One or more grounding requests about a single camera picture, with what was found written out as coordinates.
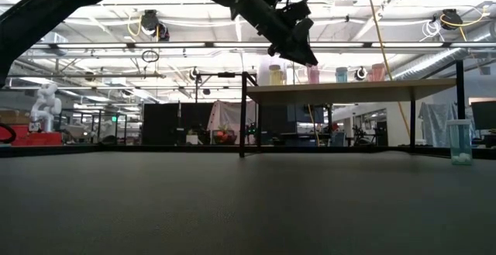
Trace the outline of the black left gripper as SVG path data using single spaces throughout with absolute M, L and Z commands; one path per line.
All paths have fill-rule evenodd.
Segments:
M 317 65 L 309 46 L 309 30 L 313 21 L 308 18 L 308 0 L 291 3 L 290 0 L 235 0 L 232 5 L 232 18 L 242 16 L 255 27 L 258 33 L 273 44 L 269 55 L 276 53 L 280 58 L 301 65 Z

